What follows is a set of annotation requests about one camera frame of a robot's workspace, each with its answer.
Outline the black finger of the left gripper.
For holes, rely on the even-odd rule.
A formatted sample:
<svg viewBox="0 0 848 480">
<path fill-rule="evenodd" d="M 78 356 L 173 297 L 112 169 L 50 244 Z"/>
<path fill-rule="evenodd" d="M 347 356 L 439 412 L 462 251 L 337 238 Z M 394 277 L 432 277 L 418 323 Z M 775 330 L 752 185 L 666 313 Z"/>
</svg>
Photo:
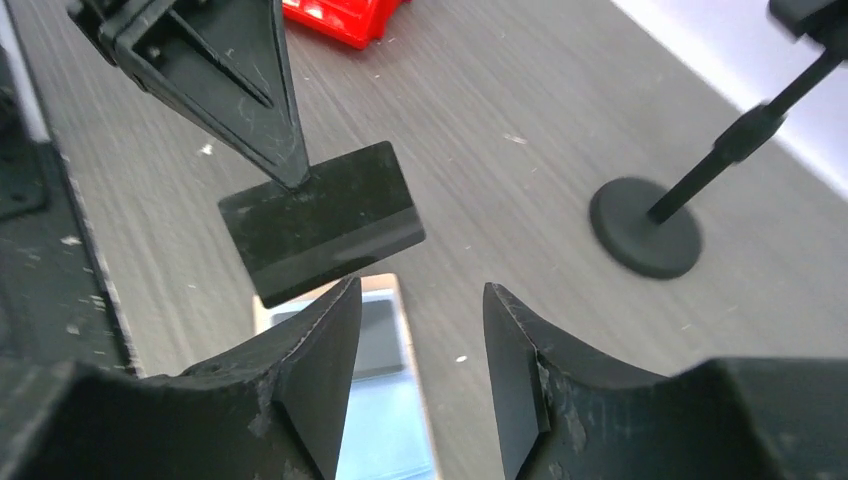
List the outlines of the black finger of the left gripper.
<svg viewBox="0 0 848 480">
<path fill-rule="evenodd" d="M 278 184 L 308 179 L 281 2 L 72 1 L 67 12 L 143 91 Z"/>
</svg>

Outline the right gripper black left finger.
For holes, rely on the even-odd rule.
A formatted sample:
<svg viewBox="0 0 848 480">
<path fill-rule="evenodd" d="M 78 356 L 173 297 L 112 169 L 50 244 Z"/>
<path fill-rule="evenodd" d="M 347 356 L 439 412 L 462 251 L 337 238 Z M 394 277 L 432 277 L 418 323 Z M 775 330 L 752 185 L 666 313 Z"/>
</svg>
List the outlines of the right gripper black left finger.
<svg viewBox="0 0 848 480">
<path fill-rule="evenodd" d="M 177 376 L 1 362 L 5 479 L 332 479 L 361 282 Z"/>
</svg>

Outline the beige card holder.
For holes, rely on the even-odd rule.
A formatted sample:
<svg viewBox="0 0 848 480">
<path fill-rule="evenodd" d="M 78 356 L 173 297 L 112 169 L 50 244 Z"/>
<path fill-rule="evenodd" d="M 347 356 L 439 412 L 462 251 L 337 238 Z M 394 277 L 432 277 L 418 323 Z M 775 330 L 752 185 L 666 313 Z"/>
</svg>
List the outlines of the beige card holder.
<svg viewBox="0 0 848 480">
<path fill-rule="evenodd" d="M 394 274 L 360 278 L 314 358 L 276 394 L 317 479 L 439 479 L 409 322 Z"/>
</svg>

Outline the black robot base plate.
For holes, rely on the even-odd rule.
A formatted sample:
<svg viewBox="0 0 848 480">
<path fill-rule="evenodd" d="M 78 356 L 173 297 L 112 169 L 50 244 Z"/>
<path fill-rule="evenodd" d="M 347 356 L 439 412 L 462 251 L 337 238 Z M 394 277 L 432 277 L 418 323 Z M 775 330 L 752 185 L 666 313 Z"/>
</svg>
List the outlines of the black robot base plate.
<svg viewBox="0 0 848 480">
<path fill-rule="evenodd" d="M 65 160 L 28 133 L 1 53 L 1 354 L 138 372 Z"/>
</svg>

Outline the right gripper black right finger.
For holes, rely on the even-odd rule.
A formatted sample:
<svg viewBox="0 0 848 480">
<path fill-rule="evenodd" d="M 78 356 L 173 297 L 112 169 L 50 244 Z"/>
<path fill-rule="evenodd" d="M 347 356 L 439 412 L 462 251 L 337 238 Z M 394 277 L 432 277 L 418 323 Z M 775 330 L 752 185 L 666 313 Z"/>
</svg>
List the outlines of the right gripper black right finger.
<svg viewBox="0 0 848 480">
<path fill-rule="evenodd" d="M 847 363 L 722 357 L 664 377 L 489 283 L 483 321 L 508 479 L 843 479 Z"/>
</svg>

